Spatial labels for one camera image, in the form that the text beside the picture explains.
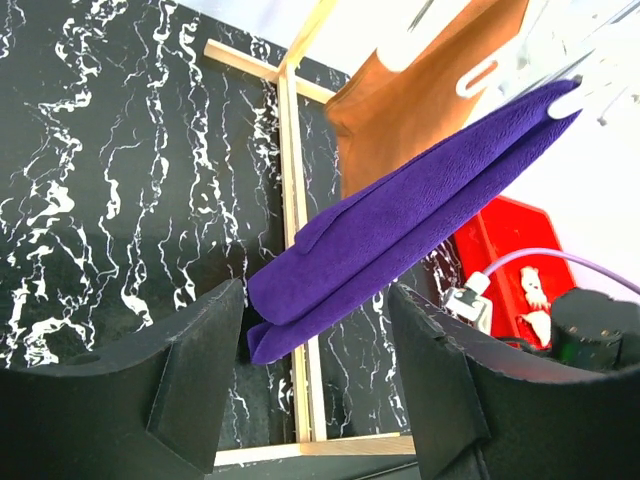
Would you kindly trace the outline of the white plastic clip hanger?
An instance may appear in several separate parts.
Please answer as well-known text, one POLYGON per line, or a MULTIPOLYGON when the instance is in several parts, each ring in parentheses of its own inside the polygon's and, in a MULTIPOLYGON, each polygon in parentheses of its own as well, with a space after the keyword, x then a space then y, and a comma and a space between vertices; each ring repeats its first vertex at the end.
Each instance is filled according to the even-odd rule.
POLYGON ((606 126, 639 105, 639 4, 636 1, 531 1, 519 32, 464 72, 458 97, 481 95, 469 119, 548 82, 574 78, 577 92, 556 101, 554 118, 579 110, 606 126))

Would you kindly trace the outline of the red plastic tray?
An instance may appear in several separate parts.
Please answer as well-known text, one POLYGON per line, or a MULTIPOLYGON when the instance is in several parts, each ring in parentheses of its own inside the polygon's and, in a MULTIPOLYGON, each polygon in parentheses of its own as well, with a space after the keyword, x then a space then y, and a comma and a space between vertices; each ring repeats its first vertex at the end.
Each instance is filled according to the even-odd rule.
MULTIPOLYGON (((546 212, 499 196, 454 233, 466 277, 483 271, 500 258, 525 248, 559 250, 561 245, 546 212)), ((490 275, 484 297, 493 303, 491 335, 521 338, 537 350, 547 350, 524 316, 535 310, 526 299, 522 270, 537 274, 549 302, 576 286, 568 263, 545 255, 524 256, 490 275)))

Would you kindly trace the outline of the pink patterned sock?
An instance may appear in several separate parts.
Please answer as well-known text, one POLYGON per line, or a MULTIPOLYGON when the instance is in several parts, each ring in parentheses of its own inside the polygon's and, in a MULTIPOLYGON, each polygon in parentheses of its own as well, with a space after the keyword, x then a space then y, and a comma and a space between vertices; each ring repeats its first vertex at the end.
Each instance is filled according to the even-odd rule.
POLYGON ((535 338, 536 345, 547 348, 551 345, 551 304, 542 289, 539 270, 526 266, 521 269, 520 273, 521 286, 529 312, 520 315, 519 321, 530 333, 529 337, 535 338))

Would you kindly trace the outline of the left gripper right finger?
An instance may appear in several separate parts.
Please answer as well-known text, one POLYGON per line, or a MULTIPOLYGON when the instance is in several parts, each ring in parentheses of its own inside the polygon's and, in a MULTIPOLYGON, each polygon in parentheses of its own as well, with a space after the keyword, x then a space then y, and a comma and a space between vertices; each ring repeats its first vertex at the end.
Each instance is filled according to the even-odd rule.
POLYGON ((424 479, 635 479, 639 371, 596 373, 515 349, 413 289, 387 296, 424 479))

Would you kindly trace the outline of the purple sock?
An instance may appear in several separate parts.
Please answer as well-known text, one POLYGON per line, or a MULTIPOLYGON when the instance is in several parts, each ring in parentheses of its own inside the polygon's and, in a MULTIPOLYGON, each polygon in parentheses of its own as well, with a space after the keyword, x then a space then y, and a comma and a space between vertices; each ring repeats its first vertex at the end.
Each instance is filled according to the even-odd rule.
POLYGON ((571 126, 548 109, 577 86, 532 90, 316 215, 249 280, 261 317, 251 361, 273 363, 327 330, 502 193, 571 126))

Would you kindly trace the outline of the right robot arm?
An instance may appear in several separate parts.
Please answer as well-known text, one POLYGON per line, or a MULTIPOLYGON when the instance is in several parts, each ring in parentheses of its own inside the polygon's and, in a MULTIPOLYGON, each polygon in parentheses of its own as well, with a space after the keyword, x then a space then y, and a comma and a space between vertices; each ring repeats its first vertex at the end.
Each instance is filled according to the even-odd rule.
POLYGON ((541 346, 527 316, 518 322, 527 333, 501 337, 504 343, 566 366, 618 371, 639 365, 639 305, 597 291, 574 288, 555 299, 551 310, 534 312, 550 321, 550 342, 541 346))

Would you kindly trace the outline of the orange brown sock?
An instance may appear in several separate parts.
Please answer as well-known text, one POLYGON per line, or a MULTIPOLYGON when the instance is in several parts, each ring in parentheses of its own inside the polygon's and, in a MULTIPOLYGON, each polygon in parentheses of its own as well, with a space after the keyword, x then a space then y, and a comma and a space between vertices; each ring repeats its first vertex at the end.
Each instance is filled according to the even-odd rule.
POLYGON ((459 78, 520 30, 527 2, 473 1, 401 72, 371 54, 325 105, 349 197, 459 131, 478 102, 459 78))

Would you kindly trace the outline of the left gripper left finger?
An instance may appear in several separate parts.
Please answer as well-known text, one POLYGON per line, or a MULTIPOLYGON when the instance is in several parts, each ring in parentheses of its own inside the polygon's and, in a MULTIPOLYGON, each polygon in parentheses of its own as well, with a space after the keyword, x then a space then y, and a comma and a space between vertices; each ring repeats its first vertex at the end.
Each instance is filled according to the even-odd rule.
POLYGON ((5 479, 202 479, 212 473, 245 294, 228 280, 64 364, 1 374, 5 479))

